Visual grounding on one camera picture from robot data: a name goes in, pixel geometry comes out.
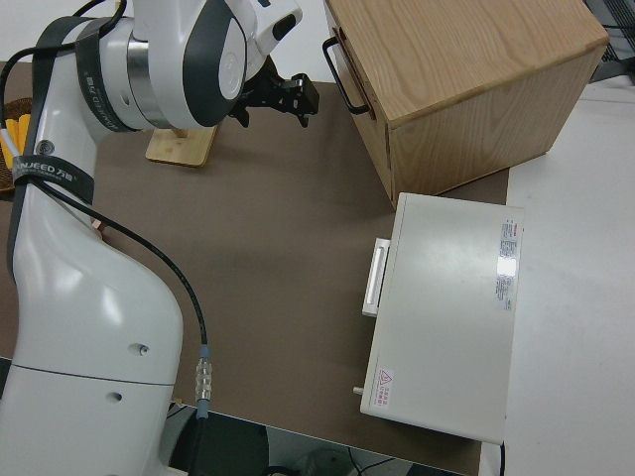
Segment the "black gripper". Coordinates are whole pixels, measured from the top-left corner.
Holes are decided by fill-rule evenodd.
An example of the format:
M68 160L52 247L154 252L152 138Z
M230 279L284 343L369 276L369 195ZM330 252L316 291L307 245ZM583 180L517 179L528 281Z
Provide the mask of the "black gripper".
M231 116L241 126L250 122L247 107L282 106L284 99L292 91L292 113L298 118L301 126L307 128L311 116L319 110L319 94L305 73L295 74L284 79L278 74L277 67L270 56L266 56L262 67L245 82L241 101L237 101L231 110Z

